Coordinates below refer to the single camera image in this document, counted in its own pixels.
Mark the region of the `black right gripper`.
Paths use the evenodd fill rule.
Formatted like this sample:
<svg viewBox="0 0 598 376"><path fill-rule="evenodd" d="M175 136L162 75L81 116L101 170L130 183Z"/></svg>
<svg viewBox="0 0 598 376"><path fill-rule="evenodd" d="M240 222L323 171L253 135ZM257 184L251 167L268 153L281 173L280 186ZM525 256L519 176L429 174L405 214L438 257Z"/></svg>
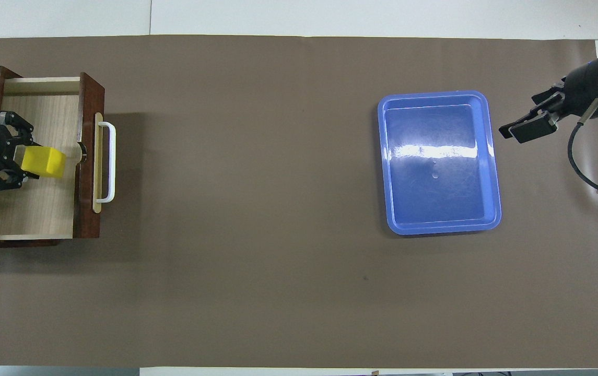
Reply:
<svg viewBox="0 0 598 376"><path fill-rule="evenodd" d="M535 105L540 105L556 93L564 93L560 117L583 116L593 100L598 98L598 62L589 62L570 72L549 89L531 96ZM598 118L598 108L592 119ZM551 135L558 129L556 117L547 111L530 113L517 121L498 128L505 139L514 139L523 144Z"/></svg>

